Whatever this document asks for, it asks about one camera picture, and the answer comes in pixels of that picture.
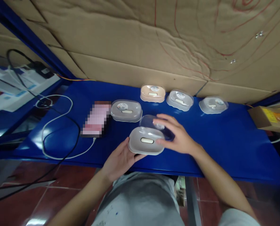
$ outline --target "plastic container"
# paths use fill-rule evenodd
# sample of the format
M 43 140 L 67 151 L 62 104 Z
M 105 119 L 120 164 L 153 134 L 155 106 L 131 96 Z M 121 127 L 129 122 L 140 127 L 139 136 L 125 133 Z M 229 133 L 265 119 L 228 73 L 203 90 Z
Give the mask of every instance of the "plastic container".
M 136 154 L 158 155 L 164 147 L 156 143 L 157 139 L 164 139 L 161 131 L 140 126 L 130 133 L 128 148 Z
M 208 96 L 199 102 L 201 110 L 206 114 L 219 114 L 228 109 L 229 104 L 218 96 Z
M 116 100 L 112 103 L 111 115 L 116 121 L 138 122 L 142 117 L 142 108 L 137 101 Z
M 170 92 L 166 101 L 169 106 L 182 111 L 188 111 L 193 105 L 194 99 L 191 95 L 188 95 L 181 90 L 174 89 Z
M 161 86 L 144 85 L 141 87 L 142 101 L 162 103 L 165 100 L 165 89 Z
M 172 141 L 175 135 L 164 125 L 153 124 L 153 119 L 155 118 L 157 117 L 153 115 L 145 115 L 141 118 L 139 126 L 160 130 L 163 133 L 165 140 Z

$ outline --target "pixelated phone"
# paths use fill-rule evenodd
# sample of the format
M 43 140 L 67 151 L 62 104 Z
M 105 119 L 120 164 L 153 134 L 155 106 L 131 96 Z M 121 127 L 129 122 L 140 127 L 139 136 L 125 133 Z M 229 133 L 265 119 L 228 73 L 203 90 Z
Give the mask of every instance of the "pixelated phone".
M 102 137 L 111 117 L 110 101 L 95 101 L 90 114 L 85 119 L 81 137 Z

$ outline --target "orange wire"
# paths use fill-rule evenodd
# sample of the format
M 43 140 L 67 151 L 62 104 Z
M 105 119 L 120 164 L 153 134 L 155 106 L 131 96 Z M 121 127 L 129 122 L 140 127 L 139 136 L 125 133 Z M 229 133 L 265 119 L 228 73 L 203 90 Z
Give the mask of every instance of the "orange wire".
M 69 78 L 65 78 L 65 77 L 62 77 L 60 76 L 59 74 L 57 74 L 60 78 L 63 78 L 65 80 L 69 80 L 69 81 L 96 81 L 96 80 L 93 80 L 93 79 L 69 79 Z

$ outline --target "blue table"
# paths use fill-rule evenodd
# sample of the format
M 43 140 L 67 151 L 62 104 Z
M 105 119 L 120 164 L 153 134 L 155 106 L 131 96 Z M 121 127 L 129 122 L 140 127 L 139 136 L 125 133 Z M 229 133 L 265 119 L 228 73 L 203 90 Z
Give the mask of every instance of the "blue table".
M 270 143 L 265 131 L 256 129 L 247 112 L 247 106 L 229 104 L 229 108 L 214 115 L 204 114 L 198 105 L 200 98 L 194 99 L 189 111 L 183 112 L 163 103 L 144 102 L 140 99 L 140 89 L 110 83 L 87 81 L 74 82 L 64 95 L 70 97 L 73 108 L 68 116 L 82 127 L 94 101 L 115 101 L 128 99 L 138 101 L 143 115 L 165 113 L 174 116 L 189 135 L 200 143 L 234 179 L 280 183 L 280 158 Z M 55 104 L 60 112 L 70 106 L 67 98 L 61 97 Z M 58 114 L 50 110 L 17 148 L 13 159 L 57 163 L 41 152 L 41 129 Z M 103 138 L 98 138 L 94 146 L 84 155 L 68 159 L 63 164 L 102 167 L 110 153 L 122 142 L 138 123 L 109 122 Z M 52 122 L 46 133 L 47 153 L 55 157 L 65 156 L 74 146 L 78 129 L 67 118 Z M 73 155 L 82 153 L 92 144 L 92 138 L 80 138 Z M 160 155 L 147 156 L 138 161 L 132 170 L 171 175 L 203 176 L 191 156 L 165 149 Z
M 42 95 L 49 95 L 62 84 L 62 80 L 43 91 Z M 12 133 L 31 113 L 37 99 L 33 98 L 28 103 L 17 109 L 15 112 L 0 111 L 0 136 Z

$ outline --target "cardboard box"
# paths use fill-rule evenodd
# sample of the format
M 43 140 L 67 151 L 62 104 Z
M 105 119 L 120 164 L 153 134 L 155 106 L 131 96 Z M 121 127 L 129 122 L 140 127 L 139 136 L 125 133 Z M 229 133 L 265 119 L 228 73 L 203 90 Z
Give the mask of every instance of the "cardboard box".
M 280 109 L 258 106 L 248 112 L 258 129 L 280 132 Z

